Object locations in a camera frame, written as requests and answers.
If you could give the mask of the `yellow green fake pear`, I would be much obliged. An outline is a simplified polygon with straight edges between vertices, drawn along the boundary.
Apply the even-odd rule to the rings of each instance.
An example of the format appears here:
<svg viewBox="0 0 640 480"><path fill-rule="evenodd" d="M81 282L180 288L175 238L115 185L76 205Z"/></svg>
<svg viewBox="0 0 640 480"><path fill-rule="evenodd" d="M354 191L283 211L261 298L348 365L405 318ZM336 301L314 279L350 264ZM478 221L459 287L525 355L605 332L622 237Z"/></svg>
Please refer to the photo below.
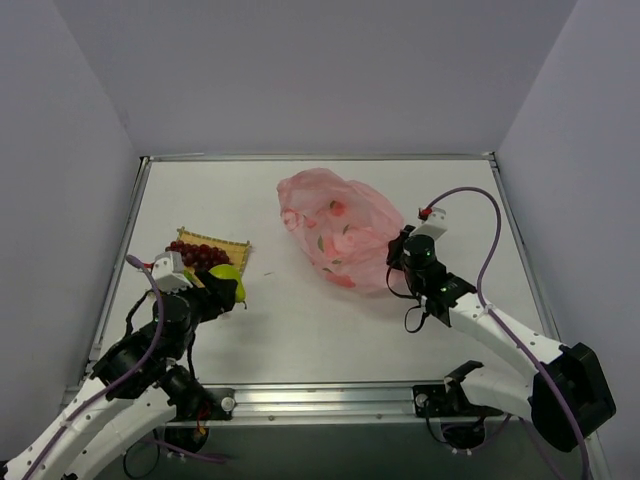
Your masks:
<svg viewBox="0 0 640 480"><path fill-rule="evenodd" d="M208 272L218 280L234 281L235 303L242 304L244 308L247 308L246 290L242 281L242 275L238 269L231 264L219 264L210 268Z"/></svg>

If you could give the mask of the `red fake grapes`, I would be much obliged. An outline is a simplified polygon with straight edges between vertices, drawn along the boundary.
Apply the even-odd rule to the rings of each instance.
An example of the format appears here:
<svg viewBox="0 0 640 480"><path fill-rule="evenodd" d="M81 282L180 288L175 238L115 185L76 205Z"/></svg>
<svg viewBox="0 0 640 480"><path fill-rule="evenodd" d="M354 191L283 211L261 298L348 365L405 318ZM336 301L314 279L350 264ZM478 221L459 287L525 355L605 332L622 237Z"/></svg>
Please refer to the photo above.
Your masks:
<svg viewBox="0 0 640 480"><path fill-rule="evenodd" d="M186 243L177 240L166 246L165 250L178 252L183 264L196 270L207 270L217 265L232 264L225 250L207 244Z"/></svg>

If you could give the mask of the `pink plastic bag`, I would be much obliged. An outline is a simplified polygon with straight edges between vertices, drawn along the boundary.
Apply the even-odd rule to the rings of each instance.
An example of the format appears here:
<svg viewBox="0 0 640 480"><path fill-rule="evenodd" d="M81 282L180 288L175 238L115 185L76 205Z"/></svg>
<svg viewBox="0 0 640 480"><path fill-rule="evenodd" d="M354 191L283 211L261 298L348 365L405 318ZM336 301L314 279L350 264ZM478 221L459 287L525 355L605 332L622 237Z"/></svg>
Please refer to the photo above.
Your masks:
<svg viewBox="0 0 640 480"><path fill-rule="evenodd" d="M277 194L285 228L326 281L377 294L400 280L387 273L386 259L404 218L377 190L313 168L281 180Z"/></svg>

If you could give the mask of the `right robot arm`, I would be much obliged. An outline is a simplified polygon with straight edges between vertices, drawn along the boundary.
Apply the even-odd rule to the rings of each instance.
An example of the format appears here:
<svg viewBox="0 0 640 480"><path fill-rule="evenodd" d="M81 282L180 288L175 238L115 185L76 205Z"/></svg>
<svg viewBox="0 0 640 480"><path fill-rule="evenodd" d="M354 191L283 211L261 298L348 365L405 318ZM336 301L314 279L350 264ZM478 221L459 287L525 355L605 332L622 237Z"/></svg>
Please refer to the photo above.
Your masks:
<svg viewBox="0 0 640 480"><path fill-rule="evenodd" d="M386 264L404 275L421 318L434 318L491 350L516 371L510 377L468 360L443 380L444 400L460 415L496 410L533 424L552 447L570 452L616 413L596 353L546 337L482 299L448 271L424 228L406 226L388 244Z"/></svg>

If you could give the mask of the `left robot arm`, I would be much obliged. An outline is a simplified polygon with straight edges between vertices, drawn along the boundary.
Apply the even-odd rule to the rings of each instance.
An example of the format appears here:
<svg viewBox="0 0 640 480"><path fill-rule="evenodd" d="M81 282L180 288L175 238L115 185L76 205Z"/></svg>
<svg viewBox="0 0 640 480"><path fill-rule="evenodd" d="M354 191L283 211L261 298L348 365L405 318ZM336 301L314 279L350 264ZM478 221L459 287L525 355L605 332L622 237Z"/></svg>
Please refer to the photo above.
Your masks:
<svg viewBox="0 0 640 480"><path fill-rule="evenodd" d="M196 379L190 358L198 326L243 302L240 273L219 265L176 292L151 282L152 319L129 327L40 436L1 466L4 479L87 479L138 439L172 420L196 422L222 408Z"/></svg>

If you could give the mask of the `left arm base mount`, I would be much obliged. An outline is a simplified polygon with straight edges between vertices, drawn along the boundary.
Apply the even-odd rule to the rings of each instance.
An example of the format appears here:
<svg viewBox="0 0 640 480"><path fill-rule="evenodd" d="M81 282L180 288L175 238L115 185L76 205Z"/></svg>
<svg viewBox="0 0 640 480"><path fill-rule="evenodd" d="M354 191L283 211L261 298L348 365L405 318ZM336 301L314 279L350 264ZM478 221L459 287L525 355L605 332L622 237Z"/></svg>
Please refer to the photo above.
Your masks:
<svg viewBox="0 0 640 480"><path fill-rule="evenodd" d="M227 455L204 454L202 449L210 433L206 423L230 420L233 407L234 397L228 389L215 395L192 378L185 382L156 383L132 407L135 441L128 447L136 453L150 447L155 458L146 472L134 474L129 469L129 455L125 454L122 460L125 475L129 479L144 479L164 456L225 464L229 460Z"/></svg>

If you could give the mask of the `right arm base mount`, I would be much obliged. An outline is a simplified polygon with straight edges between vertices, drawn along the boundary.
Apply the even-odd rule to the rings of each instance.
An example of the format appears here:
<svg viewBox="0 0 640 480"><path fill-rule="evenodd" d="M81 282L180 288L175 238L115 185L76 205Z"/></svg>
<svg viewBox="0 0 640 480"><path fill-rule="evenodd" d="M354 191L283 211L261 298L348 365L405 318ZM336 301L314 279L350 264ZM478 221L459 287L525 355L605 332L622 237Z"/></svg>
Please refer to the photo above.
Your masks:
<svg viewBox="0 0 640 480"><path fill-rule="evenodd" d="M414 413L424 419L431 438L452 453L471 455L505 426L508 416L495 408L472 405L443 383L412 387Z"/></svg>

